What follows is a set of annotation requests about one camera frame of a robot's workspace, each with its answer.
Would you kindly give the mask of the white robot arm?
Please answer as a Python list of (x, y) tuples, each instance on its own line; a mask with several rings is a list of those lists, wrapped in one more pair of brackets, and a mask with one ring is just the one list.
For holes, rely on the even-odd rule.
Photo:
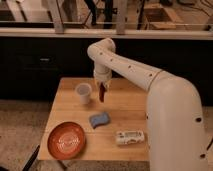
[(208, 171), (201, 98), (187, 79), (116, 53), (110, 38), (91, 44), (94, 78), (106, 87), (113, 72), (147, 92), (150, 171)]

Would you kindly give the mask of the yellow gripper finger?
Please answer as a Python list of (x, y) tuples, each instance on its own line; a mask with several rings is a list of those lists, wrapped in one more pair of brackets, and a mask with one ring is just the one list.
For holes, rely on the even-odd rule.
[(95, 83), (95, 86), (97, 87), (97, 89), (99, 89), (100, 82), (96, 78), (94, 79), (94, 83)]
[(105, 82), (104, 87), (105, 87), (106, 90), (108, 90), (109, 87), (110, 87), (110, 81)]

